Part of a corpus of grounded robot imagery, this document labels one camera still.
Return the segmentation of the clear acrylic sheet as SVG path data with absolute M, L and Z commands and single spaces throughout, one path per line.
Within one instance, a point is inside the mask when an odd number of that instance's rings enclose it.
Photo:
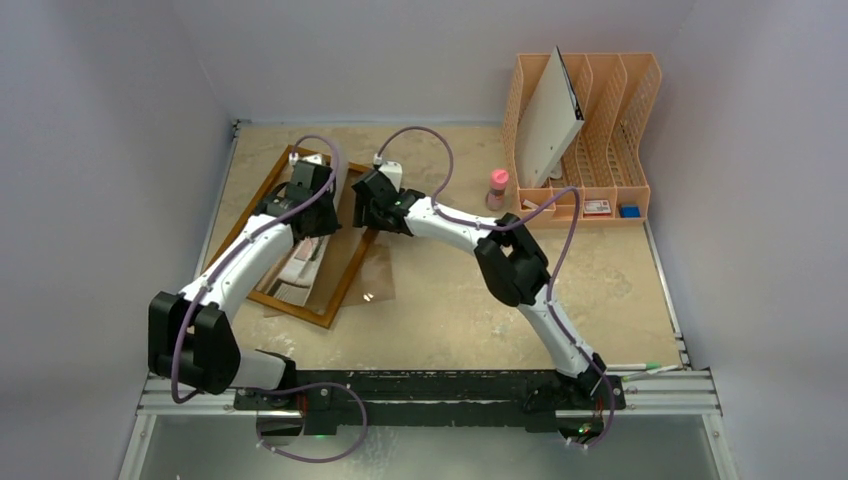
M 308 299 L 310 309 L 320 314 L 325 312 L 358 243 L 356 236 L 334 238 L 330 241 Z M 366 252 L 341 305 L 359 306 L 394 298 L 391 251 L 387 245 L 375 242 Z

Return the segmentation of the wooden picture frame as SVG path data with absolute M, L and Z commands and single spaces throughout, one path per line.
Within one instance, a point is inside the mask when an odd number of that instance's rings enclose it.
M 341 179 L 344 181 L 345 185 L 338 189 L 339 196 L 337 200 L 337 212 L 339 223 L 342 225 L 342 228 L 336 233 L 329 236 L 329 242 L 327 244 L 328 247 L 330 241 L 334 238 L 350 238 L 356 236 L 359 240 L 359 243 L 356 247 L 355 253 L 353 254 L 353 257 L 350 260 L 348 266 L 345 268 L 342 278 L 335 292 L 332 294 L 329 304 L 326 306 L 325 312 L 323 314 L 320 314 L 318 312 L 313 311 L 308 307 L 307 300 L 305 306 L 297 306 L 297 318 L 300 320 L 312 323 L 323 328 L 328 328 L 332 325 L 340 307 L 342 306 L 341 303 L 350 288 L 354 275 L 357 273 L 360 266 L 362 265 L 364 256 L 368 251 L 369 247 L 373 245 L 376 239 L 376 231 L 363 228 L 355 228 L 352 226 L 355 195 L 353 190 L 351 189 L 351 185 L 354 181 L 358 180 L 359 177 L 367 170 L 368 168 L 366 166 L 353 163 L 348 166 L 347 173 L 341 176 Z M 247 295 L 247 298 L 249 300 L 258 303 L 262 306 L 264 304 L 271 305 L 272 303 L 283 302 L 269 295 L 265 295 L 263 293 L 260 293 L 259 291 L 256 291 L 255 287 Z

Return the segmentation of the plant photo print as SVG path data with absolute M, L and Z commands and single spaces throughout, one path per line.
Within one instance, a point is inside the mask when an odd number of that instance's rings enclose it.
M 329 236 L 296 242 L 260 279 L 255 290 L 295 306 L 305 306 L 328 242 Z

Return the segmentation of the brown backing board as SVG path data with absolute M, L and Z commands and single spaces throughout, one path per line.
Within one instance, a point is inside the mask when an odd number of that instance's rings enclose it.
M 263 305 L 263 313 L 264 318 L 272 318 L 278 316 L 294 316 L 298 317 L 298 307 L 290 305 L 285 302 L 276 302 L 271 305 L 264 304 Z

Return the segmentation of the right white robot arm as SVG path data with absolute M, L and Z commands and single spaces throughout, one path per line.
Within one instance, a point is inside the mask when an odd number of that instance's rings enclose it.
M 395 187 L 376 169 L 355 181 L 353 191 L 356 227 L 436 240 L 473 256 L 489 293 L 517 308 L 541 339 L 569 404 L 584 407 L 600 391 L 615 393 L 601 357 L 555 298 L 555 276 L 564 259 L 549 271 L 549 260 L 523 219 L 480 217 L 440 206 L 419 191 Z

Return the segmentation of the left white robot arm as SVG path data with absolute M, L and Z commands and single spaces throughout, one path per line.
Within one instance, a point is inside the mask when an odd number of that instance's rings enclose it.
M 261 278 L 300 241 L 339 229 L 338 189 L 348 163 L 315 156 L 293 164 L 289 180 L 259 200 L 236 239 L 198 278 L 177 293 L 161 291 L 148 310 L 148 367 L 171 380 L 185 403 L 199 393 L 259 389 L 272 408 L 297 399 L 295 364 L 280 355 L 239 346 L 231 323 Z

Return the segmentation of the pink capped bottle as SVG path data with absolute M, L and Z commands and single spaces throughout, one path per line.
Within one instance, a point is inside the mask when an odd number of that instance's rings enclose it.
M 506 169 L 495 169 L 491 172 L 489 191 L 485 199 L 485 205 L 490 211 L 498 211 L 503 207 L 509 180 L 510 175 Z

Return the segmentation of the white board in organizer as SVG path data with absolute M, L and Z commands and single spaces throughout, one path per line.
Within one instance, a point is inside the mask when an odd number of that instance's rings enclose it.
M 517 128 L 515 161 L 518 186 L 540 188 L 584 124 L 575 82 L 562 51 L 555 47 Z

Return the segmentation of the red white small box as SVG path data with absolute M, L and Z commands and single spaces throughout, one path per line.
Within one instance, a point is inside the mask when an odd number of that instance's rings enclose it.
M 611 217 L 612 206 L 607 199 L 586 200 L 583 203 L 582 216 L 584 218 Z

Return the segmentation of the orange file organizer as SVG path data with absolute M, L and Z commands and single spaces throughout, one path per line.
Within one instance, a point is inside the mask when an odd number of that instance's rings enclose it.
M 611 217 L 584 218 L 587 227 L 636 226 L 647 218 L 651 190 L 639 158 L 640 143 L 660 90 L 662 71 L 650 52 L 565 53 L 586 120 L 559 162 L 562 176 L 540 188 L 507 189 L 511 210 L 526 216 L 565 186 L 586 200 L 607 199 Z M 621 218 L 621 204 L 636 204 L 642 217 Z

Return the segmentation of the blue small box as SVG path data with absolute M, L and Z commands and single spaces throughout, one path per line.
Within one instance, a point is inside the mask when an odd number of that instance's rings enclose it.
M 621 204 L 618 212 L 620 217 L 624 219 L 636 219 L 642 217 L 642 211 L 636 204 Z

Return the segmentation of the green tipped pen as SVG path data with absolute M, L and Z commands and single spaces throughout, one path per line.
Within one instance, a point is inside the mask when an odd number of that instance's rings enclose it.
M 608 364 L 609 371 L 649 371 L 661 368 L 662 364 L 657 362 Z

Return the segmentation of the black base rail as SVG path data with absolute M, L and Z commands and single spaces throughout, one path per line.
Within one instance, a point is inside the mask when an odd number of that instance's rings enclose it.
M 513 427 L 586 441 L 626 407 L 620 377 L 571 379 L 546 370 L 301 370 L 307 391 L 269 395 L 241 387 L 234 406 L 301 413 L 308 435 L 340 426 Z

